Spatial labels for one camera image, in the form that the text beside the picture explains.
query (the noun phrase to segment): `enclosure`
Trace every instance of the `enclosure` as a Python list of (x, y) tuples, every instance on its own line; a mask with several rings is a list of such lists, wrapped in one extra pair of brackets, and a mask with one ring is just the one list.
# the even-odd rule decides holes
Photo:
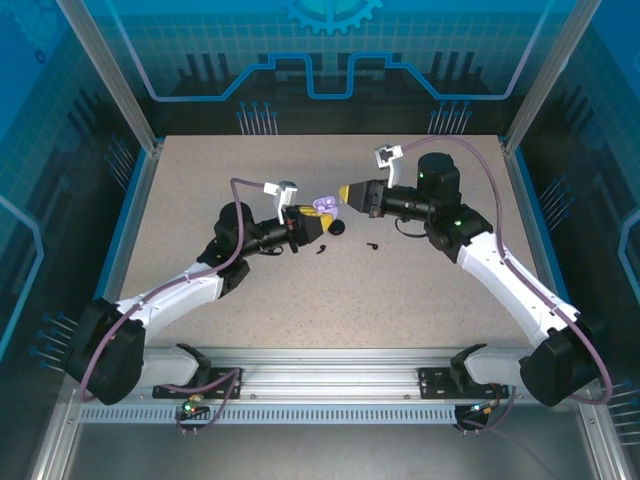
[[(6, 0), (0, 478), (636, 478), (638, 22), (635, 0)], [(344, 234), (251, 257), (235, 291), (147, 343), (242, 368), (219, 425), (183, 438), (182, 402), (150, 387), (82, 402), (60, 356), (85, 307), (191, 265), (230, 178), (290, 180), (311, 205), (386, 178), (380, 145), (432, 136), (399, 184), (446, 153), (496, 225), (479, 152), (509, 250), (606, 324), (608, 405), (519, 390), (497, 435), (463, 436), (456, 408), (481, 402), (425, 398), (420, 369), (527, 336), (428, 239), (342, 203)], [(274, 215), (260, 190), (240, 198)]]

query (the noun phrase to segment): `connector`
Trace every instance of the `connector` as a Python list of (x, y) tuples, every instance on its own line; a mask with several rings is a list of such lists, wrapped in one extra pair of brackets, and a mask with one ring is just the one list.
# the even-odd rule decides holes
[(265, 183), (264, 193), (276, 197), (273, 203), (276, 207), (280, 225), (284, 225), (283, 210), (285, 207), (289, 207), (295, 203), (298, 187), (295, 183), (288, 181), (282, 181), (278, 185), (275, 183)]
[(182, 404), (182, 415), (185, 418), (188, 418), (194, 415), (198, 411), (198, 405), (200, 404), (203, 398), (204, 398), (204, 395), (201, 395), (199, 393), (195, 395), (191, 395), (189, 399)]
[(400, 179), (400, 163), (398, 159), (402, 158), (402, 147), (400, 145), (382, 145), (374, 150), (378, 168), (389, 169), (388, 188), (393, 188)]

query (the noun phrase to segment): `gear logo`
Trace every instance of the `gear logo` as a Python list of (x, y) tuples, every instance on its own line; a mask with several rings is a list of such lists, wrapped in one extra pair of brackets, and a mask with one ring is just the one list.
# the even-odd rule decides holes
[(0, 14), (13, 13), (22, 33), (36, 48), (44, 49), (58, 29), (54, 0), (0, 0)]
[(382, 1), (281, 0), (281, 5), (289, 12), (289, 20), (300, 22), (300, 28), (333, 35), (336, 30), (347, 33), (349, 28), (360, 28), (360, 21), (373, 18), (373, 9), (382, 7)]

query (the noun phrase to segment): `speckled tabletop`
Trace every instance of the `speckled tabletop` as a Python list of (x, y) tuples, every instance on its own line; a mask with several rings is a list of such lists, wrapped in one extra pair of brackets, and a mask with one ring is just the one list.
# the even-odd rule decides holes
[[(229, 179), (294, 181), (297, 203), (335, 195), (342, 185), (385, 178), (373, 149), (418, 136), (168, 137), (125, 279), (123, 298), (150, 290), (191, 265), (213, 238), (220, 208), (232, 200)], [(505, 243), (533, 270), (533, 259), (495, 136), (464, 137), (486, 157), (501, 189)], [(460, 170), (463, 202), (495, 223), (489, 182), (464, 148), (437, 141), (407, 154), (402, 184), (415, 185), (416, 162), (449, 153)], [(270, 197), (240, 186), (256, 221), (274, 216)], [(372, 220), (342, 206), (346, 232), (280, 257), (250, 257), (251, 273), (226, 297), (164, 329), (153, 346), (402, 348), (526, 345), (517, 323), (471, 275), (426, 239), (395, 231), (393, 218)], [(421, 233), (421, 225), (404, 227)], [(375, 242), (374, 251), (366, 245)], [(318, 246), (326, 245), (322, 255)]]

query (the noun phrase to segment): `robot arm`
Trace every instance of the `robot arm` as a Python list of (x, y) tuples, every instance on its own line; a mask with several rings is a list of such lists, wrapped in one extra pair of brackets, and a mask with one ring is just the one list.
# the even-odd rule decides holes
[(308, 206), (291, 206), (297, 188), (290, 182), (266, 184), (265, 192), (274, 195), (277, 216), (255, 223), (251, 209), (241, 204), (244, 238), (240, 255), (226, 268), (207, 274), (223, 265), (237, 247), (238, 219), (235, 203), (220, 211), (215, 238), (196, 263), (154, 290), (112, 304), (99, 299), (87, 306), (62, 357), (62, 368), (82, 380), (89, 361), (106, 332), (136, 304), (139, 309), (114, 335), (100, 356), (89, 380), (88, 389), (100, 401), (111, 405), (122, 400), (136, 386), (184, 385), (196, 374), (202, 359), (197, 351), (182, 345), (171, 356), (145, 357), (144, 346), (163, 328), (205, 303), (213, 302), (234, 290), (249, 273), (246, 258), (255, 254), (276, 256), (289, 245), (293, 253), (312, 243), (328, 228), (333, 217), (319, 214)]
[[(558, 313), (563, 312), (596, 346), (602, 340), (602, 323), (581, 316), (557, 298), (506, 248), (504, 258), (498, 253), (491, 224), (461, 203), (460, 173), (449, 155), (421, 157), (416, 188), (396, 185), (401, 156), (398, 146), (378, 148), (378, 166), (390, 169), (389, 180), (342, 187), (343, 202), (371, 218), (394, 215), (402, 221), (424, 222), (430, 243), (487, 287), (518, 322), (532, 347), (466, 349), (452, 359), (450, 373), (458, 388), (464, 393), (470, 384), (524, 384), (541, 403), (553, 406), (596, 378), (598, 369), (591, 355)], [(553, 308), (531, 288), (552, 300)]]

